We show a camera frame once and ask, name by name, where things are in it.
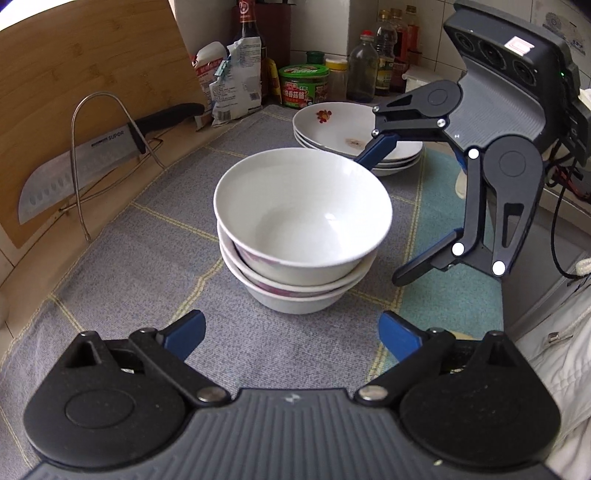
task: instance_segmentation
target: stacked bowls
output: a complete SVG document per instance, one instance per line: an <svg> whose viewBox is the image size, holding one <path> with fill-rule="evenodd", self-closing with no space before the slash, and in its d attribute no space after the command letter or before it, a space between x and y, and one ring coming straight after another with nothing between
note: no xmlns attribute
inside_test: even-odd
<svg viewBox="0 0 591 480"><path fill-rule="evenodd" d="M302 147L354 159L372 139L375 115L367 105L321 103L297 112L293 127L295 140ZM377 177L399 173L416 165L423 151L423 142L398 142L396 148L372 172Z"/></svg>
<svg viewBox="0 0 591 480"><path fill-rule="evenodd" d="M283 313L322 310L369 271L392 204L365 168L334 153L252 155L214 193L224 262L250 294Z"/></svg>

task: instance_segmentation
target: food residue on plate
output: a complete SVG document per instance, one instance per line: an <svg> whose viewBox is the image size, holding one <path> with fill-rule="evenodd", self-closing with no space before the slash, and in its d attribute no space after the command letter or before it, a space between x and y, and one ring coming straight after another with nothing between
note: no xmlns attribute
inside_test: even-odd
<svg viewBox="0 0 591 480"><path fill-rule="evenodd" d="M352 147L352 148L356 148L358 150L363 150L365 149L365 145L367 145L366 142L362 142L361 140L356 140L354 138L345 138L345 143Z"/></svg>

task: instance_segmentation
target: camera lens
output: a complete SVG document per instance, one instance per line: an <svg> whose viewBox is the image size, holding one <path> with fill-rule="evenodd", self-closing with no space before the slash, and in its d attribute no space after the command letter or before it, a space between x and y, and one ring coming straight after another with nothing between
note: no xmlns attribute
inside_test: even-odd
<svg viewBox="0 0 591 480"><path fill-rule="evenodd" d="M484 55L485 59L488 60L488 63L490 63L494 68L498 70L505 70L505 59L494 46L492 46L490 43L481 41L480 51Z"/></svg>
<svg viewBox="0 0 591 480"><path fill-rule="evenodd" d="M474 51L474 44L463 33L456 32L456 39L466 51Z"/></svg>
<svg viewBox="0 0 591 480"><path fill-rule="evenodd" d="M513 68L519 79L531 87L535 86L535 77L530 68L521 60L513 60Z"/></svg>

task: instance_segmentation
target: stacked plates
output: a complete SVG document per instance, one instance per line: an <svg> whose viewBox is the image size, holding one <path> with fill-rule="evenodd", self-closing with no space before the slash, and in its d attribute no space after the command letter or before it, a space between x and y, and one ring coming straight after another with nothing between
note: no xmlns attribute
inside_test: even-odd
<svg viewBox="0 0 591 480"><path fill-rule="evenodd" d="M353 159L371 141L375 115L371 107L357 103L320 103L297 112L293 127L302 147ZM377 177L393 175L416 165L422 155L423 142L398 142L372 171Z"/></svg>

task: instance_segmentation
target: yellow jar lid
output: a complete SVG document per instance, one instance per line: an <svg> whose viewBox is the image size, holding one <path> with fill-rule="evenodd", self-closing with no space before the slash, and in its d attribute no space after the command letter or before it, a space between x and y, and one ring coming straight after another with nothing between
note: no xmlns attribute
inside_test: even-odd
<svg viewBox="0 0 591 480"><path fill-rule="evenodd" d="M326 59L324 64L331 70L346 70L347 60L341 59Z"/></svg>

